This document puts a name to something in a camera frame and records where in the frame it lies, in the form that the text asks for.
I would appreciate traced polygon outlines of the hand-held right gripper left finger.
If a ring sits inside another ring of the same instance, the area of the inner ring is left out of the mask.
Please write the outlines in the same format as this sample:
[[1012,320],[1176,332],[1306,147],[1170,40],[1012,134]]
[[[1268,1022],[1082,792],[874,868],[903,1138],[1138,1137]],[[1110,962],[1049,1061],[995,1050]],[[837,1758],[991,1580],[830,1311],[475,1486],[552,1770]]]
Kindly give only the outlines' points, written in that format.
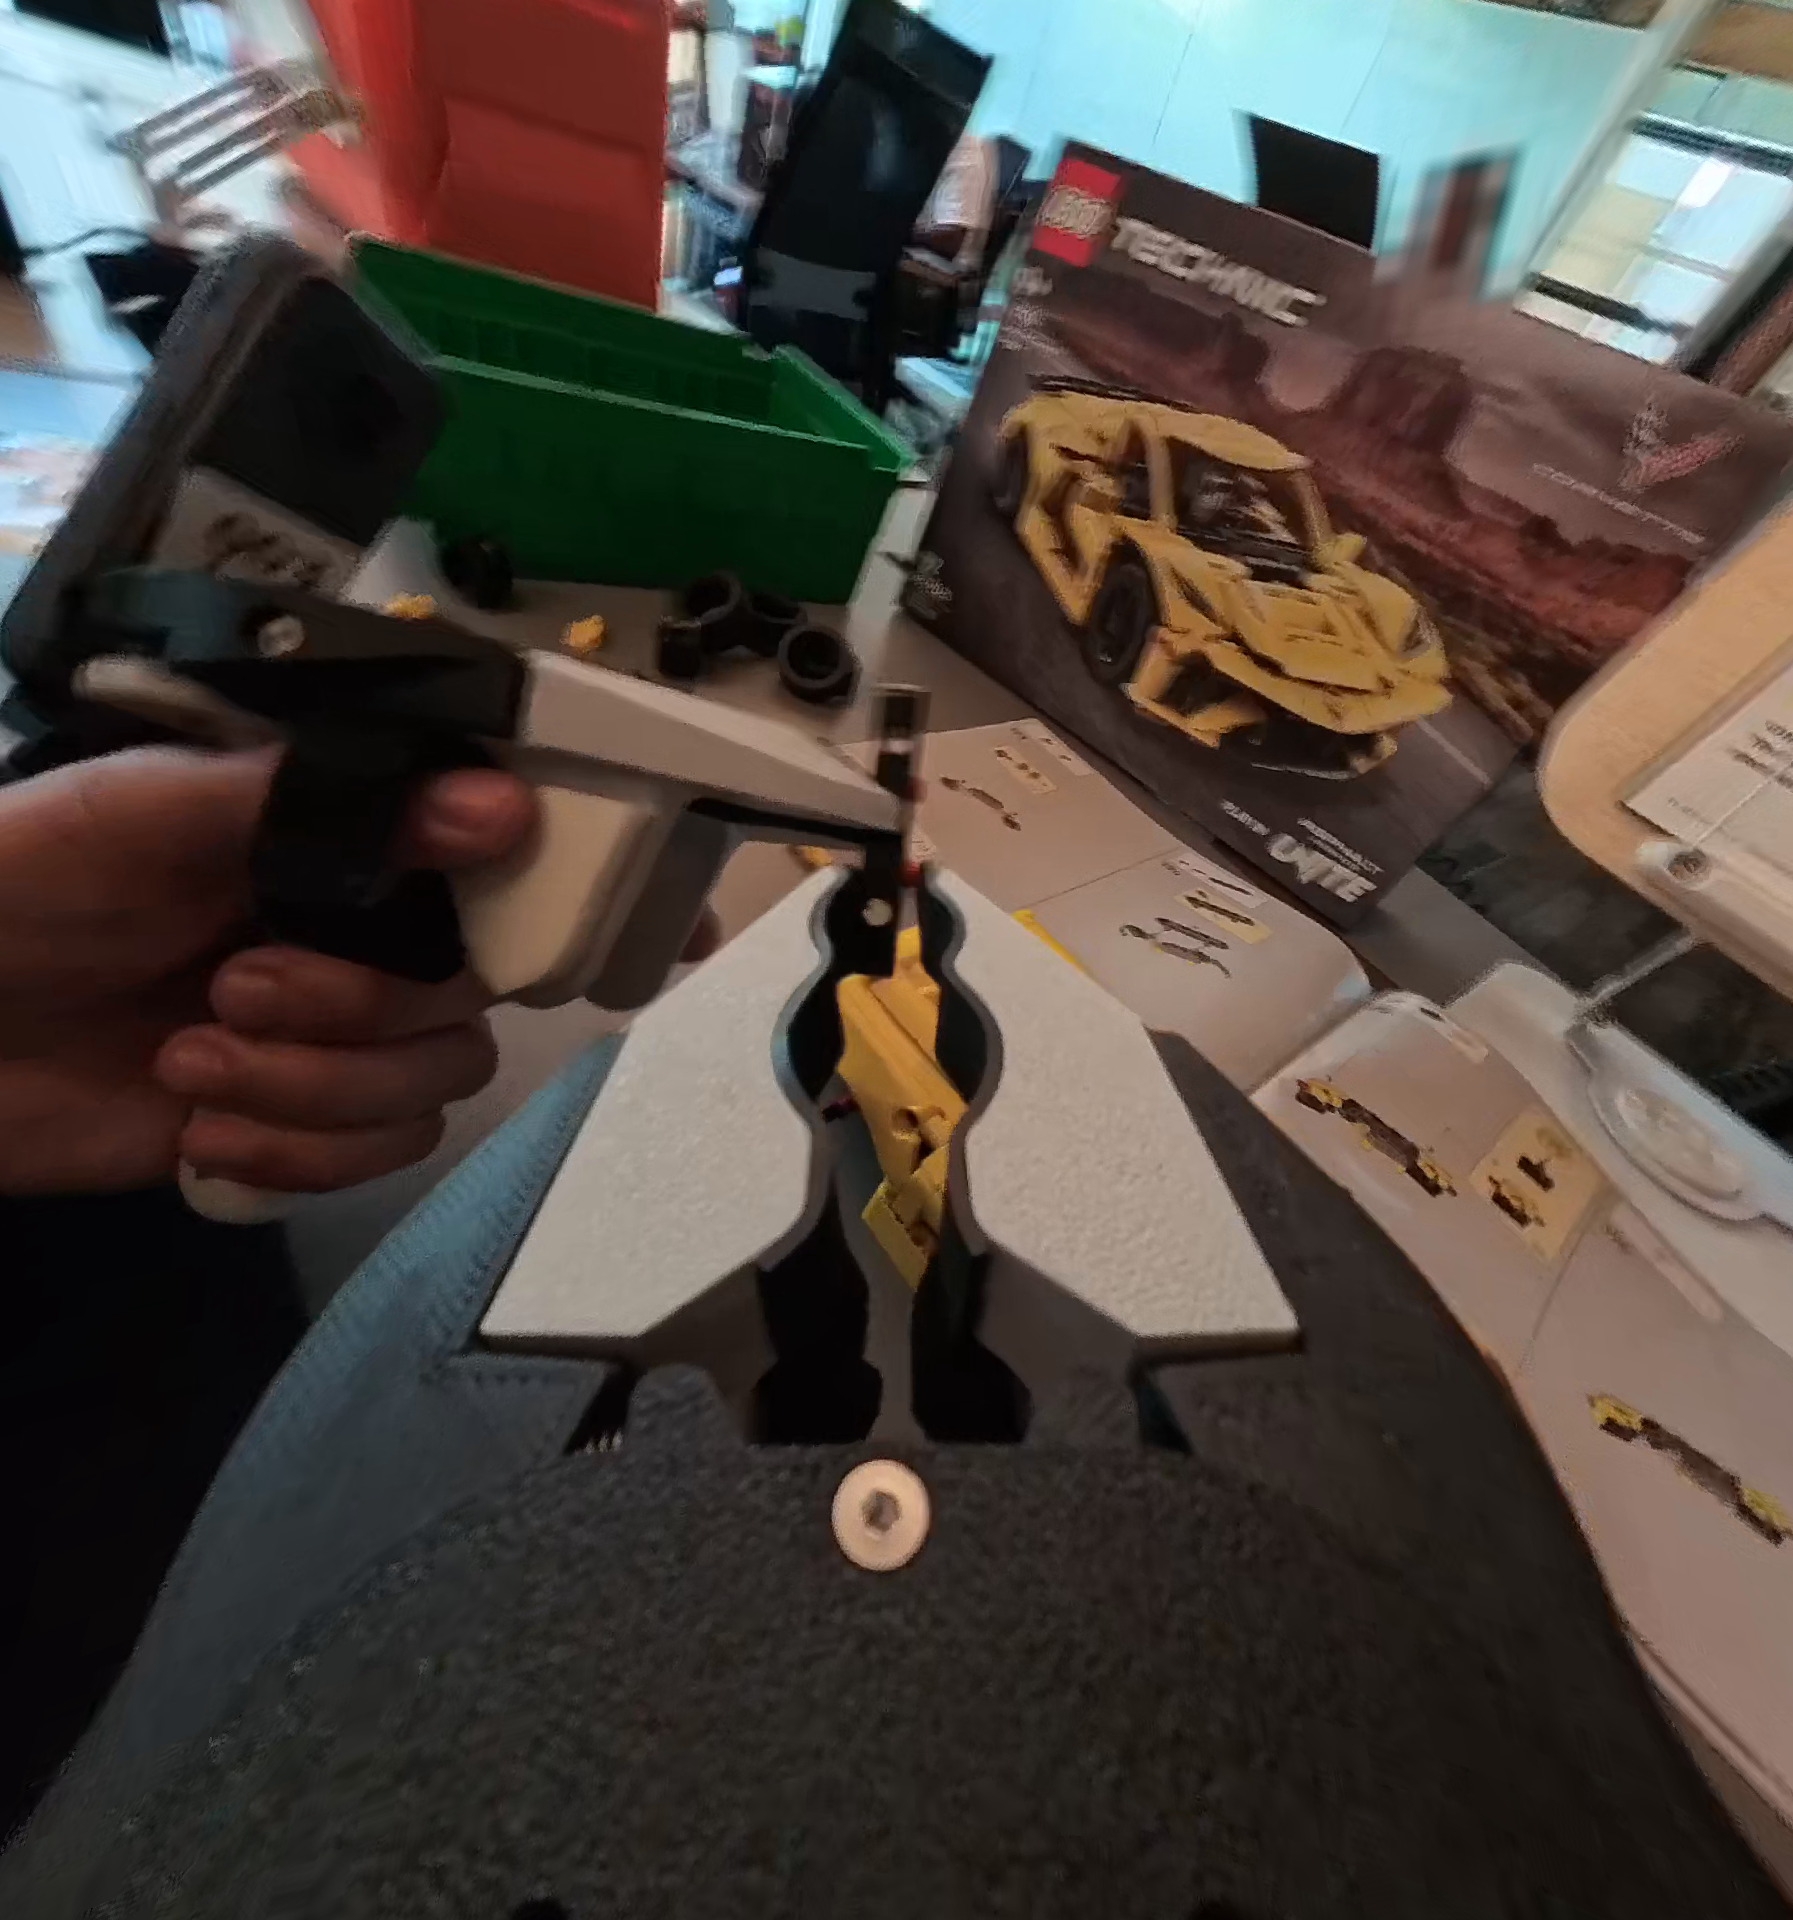
[[625,1026],[479,1322],[499,1350],[658,1363],[689,1319],[755,1307],[833,1193],[788,1022],[827,976],[845,871],[807,874]]

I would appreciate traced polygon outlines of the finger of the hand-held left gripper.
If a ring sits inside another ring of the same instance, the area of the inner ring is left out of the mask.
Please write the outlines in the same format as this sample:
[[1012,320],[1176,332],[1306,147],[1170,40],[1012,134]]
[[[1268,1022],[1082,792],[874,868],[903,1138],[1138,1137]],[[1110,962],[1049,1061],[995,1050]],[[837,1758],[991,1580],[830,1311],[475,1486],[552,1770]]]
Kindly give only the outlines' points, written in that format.
[[518,760],[598,792],[603,776],[651,781],[806,836],[895,836],[903,798],[788,721],[530,649],[513,721]]

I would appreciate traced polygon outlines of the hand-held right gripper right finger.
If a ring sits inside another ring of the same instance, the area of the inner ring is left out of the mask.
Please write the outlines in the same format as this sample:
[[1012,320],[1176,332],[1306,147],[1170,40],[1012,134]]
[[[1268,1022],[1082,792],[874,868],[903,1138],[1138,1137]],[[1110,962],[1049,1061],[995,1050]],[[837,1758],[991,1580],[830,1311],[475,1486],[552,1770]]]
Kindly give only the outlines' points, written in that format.
[[962,1097],[934,1280],[979,1348],[1018,1375],[1291,1350],[1291,1299],[1143,1019],[943,868],[922,962]]

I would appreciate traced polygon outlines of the black beam piece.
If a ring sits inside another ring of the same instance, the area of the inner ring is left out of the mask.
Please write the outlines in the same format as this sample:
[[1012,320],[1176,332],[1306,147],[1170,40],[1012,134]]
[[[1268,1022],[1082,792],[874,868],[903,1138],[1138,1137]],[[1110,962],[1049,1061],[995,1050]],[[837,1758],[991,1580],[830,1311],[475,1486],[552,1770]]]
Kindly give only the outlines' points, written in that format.
[[870,828],[863,840],[857,874],[842,883],[827,931],[833,933],[834,968],[851,976],[885,976],[895,968],[898,940],[909,897],[901,868],[912,860],[909,836],[922,781],[922,746],[928,733],[931,694],[922,685],[885,682],[874,697],[874,758],[867,776],[889,798],[889,827]]

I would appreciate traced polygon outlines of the yellow toy brick car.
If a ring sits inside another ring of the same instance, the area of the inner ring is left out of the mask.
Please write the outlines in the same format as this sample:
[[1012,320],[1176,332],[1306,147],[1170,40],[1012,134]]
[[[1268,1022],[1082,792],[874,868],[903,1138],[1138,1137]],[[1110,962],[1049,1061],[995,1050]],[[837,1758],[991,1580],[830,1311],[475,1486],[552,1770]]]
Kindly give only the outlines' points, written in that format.
[[898,1280],[922,1296],[943,1252],[962,1095],[936,1058],[943,988],[928,968],[922,927],[898,933],[885,976],[818,980],[798,1012],[818,1079],[837,1079],[867,1126],[879,1184],[863,1226]]

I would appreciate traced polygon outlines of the grey desk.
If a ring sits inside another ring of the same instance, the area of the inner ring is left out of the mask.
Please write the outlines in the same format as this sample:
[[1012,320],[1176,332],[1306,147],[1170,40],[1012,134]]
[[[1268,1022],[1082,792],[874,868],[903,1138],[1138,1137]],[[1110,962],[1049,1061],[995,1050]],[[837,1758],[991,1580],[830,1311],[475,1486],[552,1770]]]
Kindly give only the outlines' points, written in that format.
[[[895,955],[907,770],[860,764],[758,712],[513,648],[443,617],[397,617],[284,581],[126,566],[133,512],[160,488],[172,420],[227,424],[252,366],[208,342],[232,296],[200,281],[106,466],[27,579],[94,648],[72,700],[152,694],[148,721],[275,737],[252,749],[126,749],[0,788],[0,1302],[20,1323],[120,1311],[152,1281],[243,1287],[278,1256],[236,1229],[179,1229],[155,1199],[214,1164],[187,1132],[240,1116],[251,1058],[206,989],[261,973],[346,968],[357,1038],[311,1029],[330,1073],[305,1129],[400,1146],[451,1101],[428,1076],[403,1119],[348,1107],[370,1068],[415,1050],[479,1065],[452,988],[487,1001],[637,1004],[575,1143],[534,1202],[521,1280],[499,1281],[499,1338],[622,1348],[742,1275],[797,1272],[827,1189],[818,1091],[851,1065],[842,985],[895,973],[952,998],[936,1038],[976,1053],[979,1119],[1027,1123],[952,1199],[1049,1281],[1082,1295],[1143,1256],[1183,1280],[1271,1292],[1186,1108],[1133,1012],[1037,925],[957,876],[915,879],[922,958]],[[663,992],[687,927],[742,837],[852,848],[704,973]]]

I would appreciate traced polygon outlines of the printed leaflet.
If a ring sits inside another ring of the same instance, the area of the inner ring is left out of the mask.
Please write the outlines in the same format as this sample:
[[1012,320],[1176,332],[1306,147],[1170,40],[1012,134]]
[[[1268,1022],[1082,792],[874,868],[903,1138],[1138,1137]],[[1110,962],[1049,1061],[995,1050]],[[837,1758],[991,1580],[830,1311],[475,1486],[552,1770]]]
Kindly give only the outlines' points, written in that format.
[[87,441],[0,429],[0,555],[32,558],[51,541],[91,460]]

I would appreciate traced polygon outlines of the green plastic bin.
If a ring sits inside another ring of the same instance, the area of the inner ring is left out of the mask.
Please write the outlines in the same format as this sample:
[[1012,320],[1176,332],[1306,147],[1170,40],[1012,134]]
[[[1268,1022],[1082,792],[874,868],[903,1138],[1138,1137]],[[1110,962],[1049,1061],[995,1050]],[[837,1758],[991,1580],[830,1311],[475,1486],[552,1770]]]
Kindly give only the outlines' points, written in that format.
[[440,384],[397,505],[436,542],[493,538],[528,581],[852,597],[909,450],[806,356],[376,239],[348,260]]

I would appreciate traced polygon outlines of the open instruction booklet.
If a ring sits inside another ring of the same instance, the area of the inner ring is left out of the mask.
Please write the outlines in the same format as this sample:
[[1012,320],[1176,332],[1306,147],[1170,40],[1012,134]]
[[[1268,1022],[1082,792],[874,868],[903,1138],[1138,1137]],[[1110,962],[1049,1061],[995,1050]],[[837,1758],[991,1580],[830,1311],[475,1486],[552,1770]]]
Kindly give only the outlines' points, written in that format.
[[1650,1678],[1793,1899],[1793,1237],[1626,1161],[1568,992],[1438,1004],[1031,719],[934,733],[915,852],[1192,1044],[1410,1258],[1568,1493]]

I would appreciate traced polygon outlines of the metal hinged board stand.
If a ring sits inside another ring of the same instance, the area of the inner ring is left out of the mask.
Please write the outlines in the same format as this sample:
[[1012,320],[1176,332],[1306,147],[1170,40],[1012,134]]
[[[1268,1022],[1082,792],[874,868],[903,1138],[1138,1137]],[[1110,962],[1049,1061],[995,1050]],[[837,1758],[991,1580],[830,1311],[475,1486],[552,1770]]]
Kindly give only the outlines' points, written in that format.
[[260,59],[105,134],[141,181],[164,223],[184,223],[191,210],[230,178],[281,159],[308,137],[357,129],[354,102],[308,56]]

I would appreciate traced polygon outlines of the white board stand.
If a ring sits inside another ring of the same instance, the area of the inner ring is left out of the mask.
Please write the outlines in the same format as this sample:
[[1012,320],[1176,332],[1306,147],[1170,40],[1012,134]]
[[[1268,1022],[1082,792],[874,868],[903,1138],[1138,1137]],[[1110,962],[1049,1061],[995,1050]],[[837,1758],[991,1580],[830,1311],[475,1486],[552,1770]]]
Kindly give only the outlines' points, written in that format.
[[1495,822],[1425,865],[1573,989],[1564,1050],[1614,1149],[1690,1210],[1793,1237],[1793,836],[1637,852],[1611,876]]

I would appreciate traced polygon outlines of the black hooded device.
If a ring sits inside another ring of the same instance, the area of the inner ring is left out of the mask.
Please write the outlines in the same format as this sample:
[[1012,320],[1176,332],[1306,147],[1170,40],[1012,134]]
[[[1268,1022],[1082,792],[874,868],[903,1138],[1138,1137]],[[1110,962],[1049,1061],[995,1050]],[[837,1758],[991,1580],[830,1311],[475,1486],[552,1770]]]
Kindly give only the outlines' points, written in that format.
[[851,2],[742,236],[740,332],[801,351],[874,415],[895,369],[909,229],[986,65],[901,2]]

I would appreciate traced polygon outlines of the toy car set box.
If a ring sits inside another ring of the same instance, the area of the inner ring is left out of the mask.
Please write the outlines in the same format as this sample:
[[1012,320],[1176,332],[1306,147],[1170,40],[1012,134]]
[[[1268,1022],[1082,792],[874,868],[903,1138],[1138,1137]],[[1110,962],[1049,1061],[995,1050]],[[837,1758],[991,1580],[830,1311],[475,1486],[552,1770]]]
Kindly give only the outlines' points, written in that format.
[[1350,927],[1789,487],[1789,415],[1065,143],[903,605]]

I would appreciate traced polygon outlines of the wooden display board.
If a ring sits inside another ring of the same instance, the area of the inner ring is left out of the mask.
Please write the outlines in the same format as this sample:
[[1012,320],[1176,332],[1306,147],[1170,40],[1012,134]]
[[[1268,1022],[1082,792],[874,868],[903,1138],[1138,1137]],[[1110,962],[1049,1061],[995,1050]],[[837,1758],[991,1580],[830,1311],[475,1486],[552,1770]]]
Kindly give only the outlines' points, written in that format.
[[1628,815],[1628,792],[1793,655],[1793,496],[1549,728],[1537,788],[1607,876],[1793,1001],[1793,883]]

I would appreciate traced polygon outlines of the printed instruction sheet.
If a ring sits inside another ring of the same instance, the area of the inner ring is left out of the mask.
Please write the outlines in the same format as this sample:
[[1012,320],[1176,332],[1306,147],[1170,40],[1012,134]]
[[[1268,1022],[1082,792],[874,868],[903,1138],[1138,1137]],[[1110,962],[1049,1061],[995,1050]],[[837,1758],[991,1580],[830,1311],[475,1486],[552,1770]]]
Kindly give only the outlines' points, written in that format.
[[1793,883],[1793,655],[1628,792],[1628,815]]

